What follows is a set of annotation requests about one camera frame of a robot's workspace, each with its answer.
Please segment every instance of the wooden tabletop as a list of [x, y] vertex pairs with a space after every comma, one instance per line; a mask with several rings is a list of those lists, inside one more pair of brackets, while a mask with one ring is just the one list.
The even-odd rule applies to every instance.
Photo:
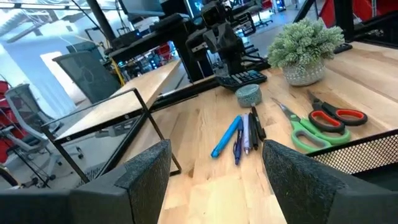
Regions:
[[[180, 63], [181, 60], [175, 60], [156, 70], [145, 73], [140, 77], [133, 78], [113, 95], [137, 88], [147, 107], [150, 108], [165, 84], [169, 82], [172, 75], [175, 73], [175, 69], [178, 68]], [[70, 136], [71, 134], [78, 133], [87, 128], [91, 128], [105, 121], [109, 121], [113, 118], [117, 118], [118, 116], [128, 114], [141, 108], [142, 106], [138, 102], [136, 95], [132, 91], [128, 92], [111, 100], [105, 101], [104, 103], [93, 108], [92, 111], [90, 111], [71, 128], [59, 135], [57, 139]]]
[[[268, 81], [261, 85], [263, 102], [257, 110], [268, 139], [294, 149], [289, 120], [271, 97], [307, 117], [312, 110], [307, 90], [335, 106], [368, 115], [364, 126], [348, 127], [352, 140], [398, 127], [398, 51], [357, 42], [353, 47], [327, 62], [326, 77], [314, 85], [292, 87], [280, 70], [264, 71]], [[233, 93], [218, 87], [154, 113], [183, 169], [183, 174], [169, 180], [159, 223], [285, 223], [261, 150], [243, 155], [239, 167], [234, 164], [233, 141], [218, 159], [210, 157], [236, 115], [248, 112], [239, 107]], [[122, 160], [157, 141], [147, 122]]]

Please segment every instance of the scissor blade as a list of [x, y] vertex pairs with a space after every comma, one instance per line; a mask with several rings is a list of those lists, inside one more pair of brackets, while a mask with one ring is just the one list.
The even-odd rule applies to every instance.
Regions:
[[283, 105], [281, 102], [279, 102], [277, 99], [275, 98], [271, 98], [276, 104], [278, 104], [280, 106], [280, 108], [282, 109], [282, 111], [284, 112], [284, 114], [286, 115], [286, 117], [290, 120], [294, 120], [294, 121], [300, 121], [300, 118], [293, 113], [291, 110], [289, 110], [285, 105]]
[[313, 103], [322, 102], [310, 90], [307, 90], [307, 93], [308, 93], [308, 97], [310, 97], [311, 102], [313, 102]]

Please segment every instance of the blue marker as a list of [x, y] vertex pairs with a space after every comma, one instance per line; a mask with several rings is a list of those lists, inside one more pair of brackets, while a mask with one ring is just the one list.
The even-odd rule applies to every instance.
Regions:
[[239, 122], [242, 121], [242, 117], [238, 115], [235, 120], [232, 122], [232, 124], [229, 126], [228, 130], [226, 130], [224, 136], [221, 138], [220, 142], [217, 144], [217, 146], [213, 149], [213, 152], [211, 152], [211, 156], [213, 158], [217, 158], [225, 146], [228, 144], [229, 140], [232, 138], [232, 135], [235, 133], [236, 129], [238, 128]]

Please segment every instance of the blue pen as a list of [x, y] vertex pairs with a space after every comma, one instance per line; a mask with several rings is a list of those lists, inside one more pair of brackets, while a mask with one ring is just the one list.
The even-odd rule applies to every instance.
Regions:
[[242, 153], [242, 137], [243, 137], [243, 121], [241, 120], [238, 124], [238, 138], [236, 139], [235, 142], [235, 150], [234, 150], [234, 155], [235, 155], [235, 165], [239, 164], [239, 160], [241, 159], [241, 153]]
[[213, 149], [213, 152], [211, 152], [211, 156], [213, 158], [217, 158], [221, 154], [225, 146], [228, 144], [229, 140], [232, 138], [232, 135], [235, 133], [236, 129], [238, 128], [238, 124], [240, 121], [242, 121], [242, 118], [238, 115], [235, 118], [235, 120], [232, 122], [232, 124], [229, 126], [228, 130], [226, 130], [220, 142]]

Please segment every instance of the tape roll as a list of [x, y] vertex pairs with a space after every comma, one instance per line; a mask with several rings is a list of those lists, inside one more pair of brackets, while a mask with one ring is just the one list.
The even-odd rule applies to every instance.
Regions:
[[262, 101], [260, 86], [257, 84], [243, 86], [236, 90], [235, 95], [243, 108], [249, 108], [252, 104], [257, 105]]

